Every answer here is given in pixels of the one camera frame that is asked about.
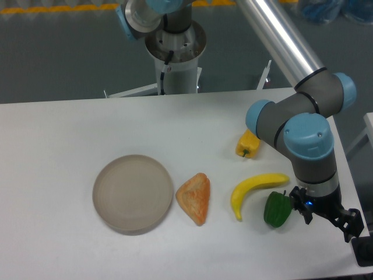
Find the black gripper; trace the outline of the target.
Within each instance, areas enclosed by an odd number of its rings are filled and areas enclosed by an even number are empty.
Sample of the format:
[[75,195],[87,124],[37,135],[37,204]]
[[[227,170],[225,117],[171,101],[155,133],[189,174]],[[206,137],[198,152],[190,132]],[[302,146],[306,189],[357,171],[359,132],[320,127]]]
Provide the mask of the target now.
[[358,209],[343,209],[339,186],[334,192],[323,197],[312,197],[307,194],[305,188],[295,186],[289,194],[289,199],[291,208],[303,216],[306,225],[311,223],[312,214],[325,218],[343,232],[346,243],[354,237],[359,237],[364,229]]

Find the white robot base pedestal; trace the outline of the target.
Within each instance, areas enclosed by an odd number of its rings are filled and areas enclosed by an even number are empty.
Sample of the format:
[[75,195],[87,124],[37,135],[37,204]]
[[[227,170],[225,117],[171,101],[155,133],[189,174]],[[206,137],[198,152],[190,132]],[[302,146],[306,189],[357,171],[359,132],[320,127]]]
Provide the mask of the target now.
[[159,95],[198,92],[198,61],[206,43],[206,33],[196,21],[182,33],[159,30],[145,38],[146,49],[154,59]]

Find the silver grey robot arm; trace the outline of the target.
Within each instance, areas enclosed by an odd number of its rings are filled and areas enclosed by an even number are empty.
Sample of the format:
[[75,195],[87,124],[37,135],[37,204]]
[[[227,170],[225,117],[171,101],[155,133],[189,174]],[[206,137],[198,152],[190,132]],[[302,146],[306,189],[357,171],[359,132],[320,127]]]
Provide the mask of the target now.
[[[355,84],[322,65],[277,2],[238,1],[237,6],[295,91],[278,103],[255,102],[246,126],[290,160],[298,182],[290,203],[305,223],[323,217],[349,242],[364,224],[359,210],[342,206],[328,118],[354,103]],[[196,61],[206,37],[192,20],[191,1],[125,1],[115,12],[128,39],[145,39],[156,64],[158,93],[196,93]]]

